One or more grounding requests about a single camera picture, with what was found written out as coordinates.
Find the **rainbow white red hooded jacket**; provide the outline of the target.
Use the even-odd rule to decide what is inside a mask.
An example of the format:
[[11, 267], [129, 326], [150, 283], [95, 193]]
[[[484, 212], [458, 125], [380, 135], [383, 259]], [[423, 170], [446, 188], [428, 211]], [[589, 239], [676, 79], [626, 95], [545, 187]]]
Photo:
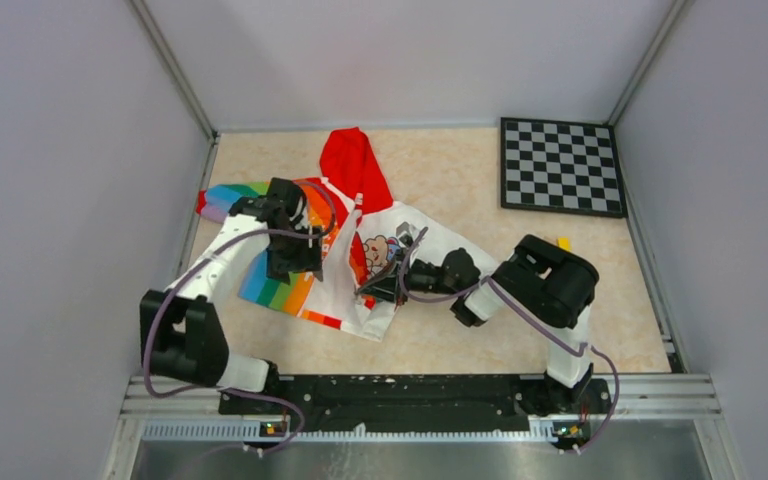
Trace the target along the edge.
[[396, 305], [356, 289], [402, 249], [397, 229], [404, 223], [426, 232], [412, 259], [434, 265], [452, 250], [464, 249], [484, 275], [498, 263], [480, 247], [420, 210], [395, 200], [368, 137], [359, 128], [330, 133], [319, 161], [320, 174], [303, 190], [313, 225], [334, 230], [323, 241], [324, 278], [293, 274], [287, 283], [267, 276], [265, 255], [249, 267], [239, 298], [369, 340], [383, 339]]

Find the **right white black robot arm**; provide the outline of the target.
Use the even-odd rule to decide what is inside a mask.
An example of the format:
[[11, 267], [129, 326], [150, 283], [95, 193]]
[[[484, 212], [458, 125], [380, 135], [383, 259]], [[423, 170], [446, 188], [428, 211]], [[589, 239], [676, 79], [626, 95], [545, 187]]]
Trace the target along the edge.
[[417, 252], [424, 231], [399, 237], [399, 250], [356, 290], [359, 296], [401, 305], [449, 302], [455, 318], [479, 327], [507, 307], [550, 342], [545, 374], [549, 404], [572, 412], [587, 397], [593, 373], [588, 357], [588, 321], [599, 281], [587, 260], [534, 235], [524, 236], [490, 274], [480, 271], [463, 247], [438, 264]]

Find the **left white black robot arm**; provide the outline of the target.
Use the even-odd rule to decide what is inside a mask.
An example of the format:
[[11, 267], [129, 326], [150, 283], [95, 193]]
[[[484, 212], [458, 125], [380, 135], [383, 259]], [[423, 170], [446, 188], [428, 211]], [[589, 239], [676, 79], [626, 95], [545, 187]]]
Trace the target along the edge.
[[257, 413], [277, 407], [281, 388], [270, 379], [270, 362], [231, 352], [217, 306], [259, 257], [266, 260], [267, 277], [282, 283], [294, 274], [321, 275], [324, 239], [336, 226], [336, 209], [328, 201], [328, 225], [314, 225], [307, 185], [273, 178], [265, 194], [239, 198], [196, 262], [166, 289], [144, 294], [139, 316], [146, 385], [163, 376], [186, 388], [240, 390]]

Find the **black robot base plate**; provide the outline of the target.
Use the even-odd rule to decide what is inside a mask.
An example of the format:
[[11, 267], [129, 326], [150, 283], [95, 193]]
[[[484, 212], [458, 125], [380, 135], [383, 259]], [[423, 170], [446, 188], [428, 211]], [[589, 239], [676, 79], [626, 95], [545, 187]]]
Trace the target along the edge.
[[373, 433], [525, 431], [540, 418], [607, 412], [602, 379], [567, 390], [544, 375], [282, 376], [268, 395], [296, 405], [307, 432]]

